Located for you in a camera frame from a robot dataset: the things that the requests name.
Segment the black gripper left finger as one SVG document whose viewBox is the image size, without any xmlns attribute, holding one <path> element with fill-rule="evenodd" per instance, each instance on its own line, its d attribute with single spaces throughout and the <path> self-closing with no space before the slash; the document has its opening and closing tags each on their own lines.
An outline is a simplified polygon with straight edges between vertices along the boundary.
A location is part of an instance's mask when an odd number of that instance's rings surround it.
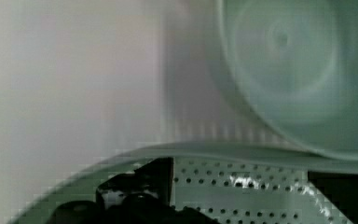
<svg viewBox="0 0 358 224">
<path fill-rule="evenodd" d="M 220 224 L 194 208 L 173 208 L 172 183 L 173 159 L 154 159 L 103 182 L 93 201 L 57 206 L 48 224 Z"/>
</svg>

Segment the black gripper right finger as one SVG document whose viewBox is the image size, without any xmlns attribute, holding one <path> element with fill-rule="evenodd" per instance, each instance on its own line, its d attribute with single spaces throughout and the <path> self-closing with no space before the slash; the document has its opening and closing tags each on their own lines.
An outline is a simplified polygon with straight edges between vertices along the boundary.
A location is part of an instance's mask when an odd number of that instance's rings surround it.
<svg viewBox="0 0 358 224">
<path fill-rule="evenodd" d="M 358 224 L 358 175 L 308 172 L 308 179 L 353 224 Z"/>
</svg>

